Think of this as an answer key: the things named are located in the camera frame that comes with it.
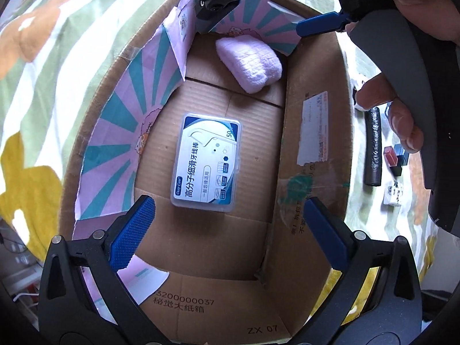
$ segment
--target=clear plastic case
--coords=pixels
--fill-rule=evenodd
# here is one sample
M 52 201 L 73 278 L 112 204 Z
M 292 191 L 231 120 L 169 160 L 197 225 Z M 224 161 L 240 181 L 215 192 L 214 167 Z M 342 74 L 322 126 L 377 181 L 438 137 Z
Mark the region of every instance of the clear plastic case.
M 241 128 L 240 122 L 227 118 L 184 117 L 171 182 L 174 205 L 217 212 L 233 209 Z

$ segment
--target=human hand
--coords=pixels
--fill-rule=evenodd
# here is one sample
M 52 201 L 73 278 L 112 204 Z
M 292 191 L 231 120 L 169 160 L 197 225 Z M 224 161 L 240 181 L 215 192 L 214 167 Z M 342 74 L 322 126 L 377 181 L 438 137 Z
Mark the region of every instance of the human hand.
M 406 19 L 439 40 L 453 41 L 460 45 L 460 13 L 451 0 L 394 0 Z M 356 23 L 346 26 L 348 33 Z M 355 95 L 356 103 L 365 110 L 392 102 L 388 120 L 401 144 L 410 153 L 418 152 L 423 145 L 423 133 L 414 124 L 412 115 L 397 97 L 384 74 L 369 81 Z

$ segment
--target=pink folded towel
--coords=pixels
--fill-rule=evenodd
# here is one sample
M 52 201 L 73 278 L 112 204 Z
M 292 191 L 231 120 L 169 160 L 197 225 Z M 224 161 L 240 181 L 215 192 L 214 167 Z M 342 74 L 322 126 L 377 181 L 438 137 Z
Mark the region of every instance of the pink folded towel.
M 216 41 L 217 54 L 247 93 L 259 92 L 281 78 L 282 67 L 276 53 L 251 35 Z

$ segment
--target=black cylindrical object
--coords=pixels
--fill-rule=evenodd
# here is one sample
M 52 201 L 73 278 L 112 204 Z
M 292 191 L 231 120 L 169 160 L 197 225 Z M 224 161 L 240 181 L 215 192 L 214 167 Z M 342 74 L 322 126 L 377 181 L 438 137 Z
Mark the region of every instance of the black cylindrical object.
M 378 107 L 364 112 L 366 122 L 366 160 L 364 184 L 372 187 L 382 185 L 382 125 Z

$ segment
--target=red block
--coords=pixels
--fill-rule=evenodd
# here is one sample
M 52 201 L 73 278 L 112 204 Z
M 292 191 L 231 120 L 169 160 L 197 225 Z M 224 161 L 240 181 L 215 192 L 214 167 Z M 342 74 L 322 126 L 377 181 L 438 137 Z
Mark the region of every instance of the red block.
M 385 147 L 385 149 L 383 149 L 383 156 L 385 157 L 385 160 L 388 162 L 388 166 L 397 166 L 398 156 L 396 155 L 396 152 L 393 149 L 393 147 Z

